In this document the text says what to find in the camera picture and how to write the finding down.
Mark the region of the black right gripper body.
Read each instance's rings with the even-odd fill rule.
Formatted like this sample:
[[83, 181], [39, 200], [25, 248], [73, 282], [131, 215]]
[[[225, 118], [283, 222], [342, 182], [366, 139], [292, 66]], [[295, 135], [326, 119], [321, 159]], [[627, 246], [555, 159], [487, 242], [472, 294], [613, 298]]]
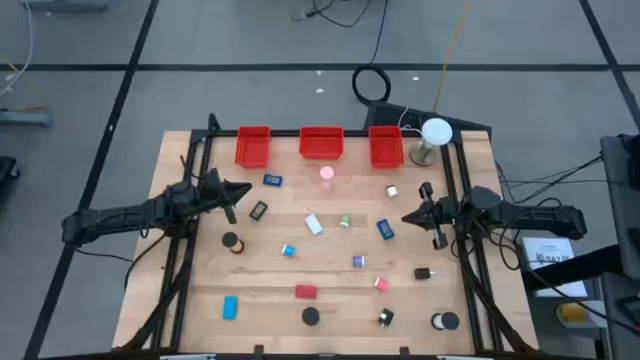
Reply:
[[442, 250], [449, 244], [446, 235], [441, 229], [443, 224], [452, 225], [456, 216], [456, 204], [448, 196], [433, 200], [433, 188], [430, 182], [421, 184], [421, 204], [423, 214], [423, 227], [434, 232], [433, 247]]

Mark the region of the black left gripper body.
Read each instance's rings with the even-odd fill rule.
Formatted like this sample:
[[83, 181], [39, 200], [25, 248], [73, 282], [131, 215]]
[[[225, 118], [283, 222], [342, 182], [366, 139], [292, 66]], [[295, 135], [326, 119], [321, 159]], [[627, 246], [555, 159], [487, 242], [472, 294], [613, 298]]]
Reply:
[[223, 191], [222, 178], [216, 168], [212, 168], [204, 177], [201, 187], [201, 196], [205, 201], [214, 202], [214, 208], [222, 208], [230, 224], [236, 224], [237, 218], [233, 210], [235, 205], [227, 204], [227, 194]]

